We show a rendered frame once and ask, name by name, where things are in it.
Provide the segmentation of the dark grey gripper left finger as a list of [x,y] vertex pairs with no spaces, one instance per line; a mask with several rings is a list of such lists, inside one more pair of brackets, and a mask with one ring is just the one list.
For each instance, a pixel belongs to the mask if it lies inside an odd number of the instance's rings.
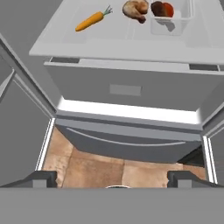
[[34,171],[26,178],[1,185],[1,188],[57,188],[56,171]]

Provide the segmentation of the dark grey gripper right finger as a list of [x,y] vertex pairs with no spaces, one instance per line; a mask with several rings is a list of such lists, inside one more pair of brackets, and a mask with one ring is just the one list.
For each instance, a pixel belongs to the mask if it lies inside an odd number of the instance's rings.
[[168,178],[167,187],[172,188],[200,188],[200,187],[224,188],[224,185],[218,185],[203,180],[201,178],[198,178],[190,171],[168,171],[167,178]]

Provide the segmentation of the grey right fridge door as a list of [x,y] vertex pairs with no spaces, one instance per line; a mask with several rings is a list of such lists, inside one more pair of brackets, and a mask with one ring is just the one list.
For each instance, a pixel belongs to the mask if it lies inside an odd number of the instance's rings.
[[224,186],[224,109],[204,125],[201,137],[206,178]]

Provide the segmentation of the grey fridge door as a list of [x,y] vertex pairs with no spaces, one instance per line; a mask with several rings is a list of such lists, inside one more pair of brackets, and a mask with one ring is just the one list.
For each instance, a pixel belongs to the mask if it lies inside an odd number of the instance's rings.
[[0,35],[0,186],[42,168],[53,111]]
[[204,125],[201,137],[206,178],[224,186],[224,109]]

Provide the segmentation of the grey left fridge door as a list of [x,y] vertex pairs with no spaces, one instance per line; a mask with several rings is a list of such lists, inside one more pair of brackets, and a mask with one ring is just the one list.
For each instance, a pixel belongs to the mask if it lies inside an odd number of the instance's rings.
[[42,168],[53,111],[0,35],[0,186]]

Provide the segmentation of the grey fridge crisper drawer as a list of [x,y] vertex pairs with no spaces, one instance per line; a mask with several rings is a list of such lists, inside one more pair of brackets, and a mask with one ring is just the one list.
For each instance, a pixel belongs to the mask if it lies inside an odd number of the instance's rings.
[[195,111],[224,81],[223,72],[187,64],[52,58],[45,68],[66,100],[156,109]]

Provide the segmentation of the white fridge shelf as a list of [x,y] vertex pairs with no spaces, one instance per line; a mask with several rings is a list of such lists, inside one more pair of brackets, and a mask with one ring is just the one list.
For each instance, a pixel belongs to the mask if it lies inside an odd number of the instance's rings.
[[[112,12],[83,31],[75,27],[108,6]],[[122,13],[123,0],[63,0],[30,50],[31,56],[224,65],[224,10],[219,0],[195,0],[195,16],[180,36],[151,33]]]

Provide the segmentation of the clear plastic tupperware with food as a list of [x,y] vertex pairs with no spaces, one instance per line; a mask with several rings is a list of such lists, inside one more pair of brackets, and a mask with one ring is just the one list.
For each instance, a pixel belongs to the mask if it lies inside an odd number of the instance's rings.
[[180,36],[194,17],[194,1],[151,0],[149,14],[152,34]]

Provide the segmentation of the grey freezer drawer front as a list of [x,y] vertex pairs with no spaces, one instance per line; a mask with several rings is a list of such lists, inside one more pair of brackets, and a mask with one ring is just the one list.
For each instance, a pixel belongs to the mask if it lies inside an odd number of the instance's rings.
[[57,119],[56,127],[78,151],[111,158],[176,163],[200,147],[200,135],[99,122]]

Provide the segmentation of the orange carrot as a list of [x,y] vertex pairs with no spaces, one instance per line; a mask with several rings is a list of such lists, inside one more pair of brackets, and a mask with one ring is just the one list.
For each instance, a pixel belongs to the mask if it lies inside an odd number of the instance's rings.
[[87,19],[85,19],[84,21],[82,21],[80,24],[78,24],[75,27],[75,30],[77,32],[83,31],[85,29],[87,29],[88,27],[90,27],[91,25],[94,25],[100,21],[102,21],[104,19],[104,17],[108,14],[110,14],[112,12],[112,7],[109,5],[108,8],[104,11],[97,11],[95,14],[91,15],[90,17],[88,17]]

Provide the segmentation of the brown roast chicken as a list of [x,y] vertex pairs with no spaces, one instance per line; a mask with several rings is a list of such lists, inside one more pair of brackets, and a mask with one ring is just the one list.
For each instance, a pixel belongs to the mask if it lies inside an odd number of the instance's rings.
[[122,7],[122,13],[140,24],[146,21],[145,14],[148,12],[149,3],[146,0],[128,0]]

